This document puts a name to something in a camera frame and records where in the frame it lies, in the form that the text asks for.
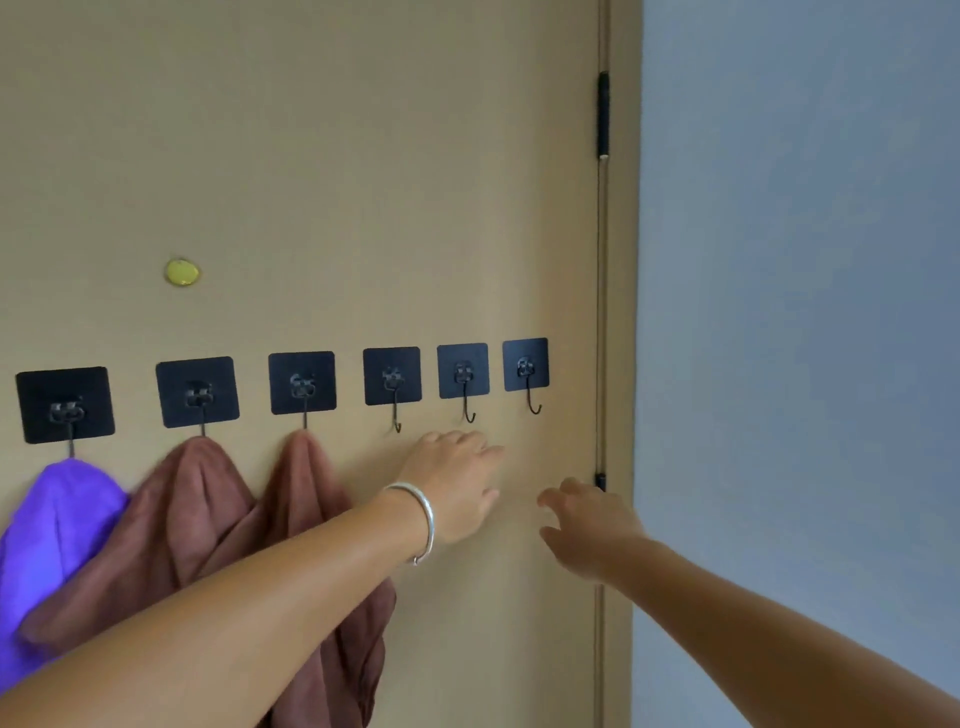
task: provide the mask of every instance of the purple towel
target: purple towel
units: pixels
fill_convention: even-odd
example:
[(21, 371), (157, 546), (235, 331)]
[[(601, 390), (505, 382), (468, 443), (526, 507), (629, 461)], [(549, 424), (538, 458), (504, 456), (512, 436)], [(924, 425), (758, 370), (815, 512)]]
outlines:
[(21, 641), (17, 627), (103, 546), (127, 494), (81, 460), (47, 466), (0, 539), (0, 692), (48, 657)]

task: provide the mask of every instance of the wall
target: wall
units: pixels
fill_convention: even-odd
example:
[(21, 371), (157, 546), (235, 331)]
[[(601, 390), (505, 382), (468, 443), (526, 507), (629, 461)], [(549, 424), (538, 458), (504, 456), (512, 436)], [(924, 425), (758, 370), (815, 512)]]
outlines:
[[(960, 5), (647, 0), (636, 501), (960, 693)], [(636, 617), (635, 726), (743, 719)]]

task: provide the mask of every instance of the black square hook pad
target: black square hook pad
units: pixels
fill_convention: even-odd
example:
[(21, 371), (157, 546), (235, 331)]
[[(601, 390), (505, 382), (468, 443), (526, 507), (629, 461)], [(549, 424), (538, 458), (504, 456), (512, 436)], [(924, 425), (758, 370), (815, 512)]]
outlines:
[(423, 399), (419, 347), (363, 350), (363, 384), (367, 404), (393, 404), (394, 392), (384, 384), (396, 384), (397, 375), (402, 377), (402, 382), (396, 388), (396, 401)]
[(550, 386), (550, 358), (546, 339), (516, 339), (503, 342), (503, 386), (508, 392), (527, 388), (527, 377), (521, 373), (521, 362), (533, 368), (530, 388)]
[[(233, 358), (213, 356), (208, 359), (161, 361), (156, 365), (156, 389), (160, 394), (160, 412), (164, 427), (188, 427), (237, 420), (240, 401), (233, 375)], [(213, 400), (201, 412), (188, 400), (206, 390)]]
[(65, 408), (71, 402), (76, 403), (71, 407), (74, 412), (79, 412), (77, 407), (83, 410), (73, 425), (74, 440), (104, 437), (115, 431), (107, 367), (20, 372), (16, 376), (16, 394), (20, 399), (23, 439), (31, 445), (68, 438), (69, 427), (51, 416), (51, 408)]
[(444, 344), (437, 347), (437, 373), (440, 376), (440, 397), (453, 400), (464, 395), (490, 393), (490, 359), (486, 344)]
[(270, 410), (275, 415), (303, 411), (322, 412), (337, 408), (336, 360), (333, 352), (272, 353)]

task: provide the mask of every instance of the forearm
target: forearm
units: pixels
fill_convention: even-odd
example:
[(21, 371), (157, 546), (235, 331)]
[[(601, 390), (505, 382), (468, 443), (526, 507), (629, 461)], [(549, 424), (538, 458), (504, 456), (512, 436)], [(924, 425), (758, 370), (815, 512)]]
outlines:
[(65, 655), (0, 697), (0, 725), (252, 726), (324, 637), (425, 538), (417, 502), (383, 493)]
[(946, 693), (656, 542), (623, 545), (606, 576), (758, 728), (960, 725), (960, 703)]

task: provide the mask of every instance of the door hinge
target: door hinge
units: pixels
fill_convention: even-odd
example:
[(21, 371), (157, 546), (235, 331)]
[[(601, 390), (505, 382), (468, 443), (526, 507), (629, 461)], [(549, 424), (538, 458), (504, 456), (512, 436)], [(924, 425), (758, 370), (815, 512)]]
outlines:
[(597, 158), (610, 157), (610, 73), (597, 78)]

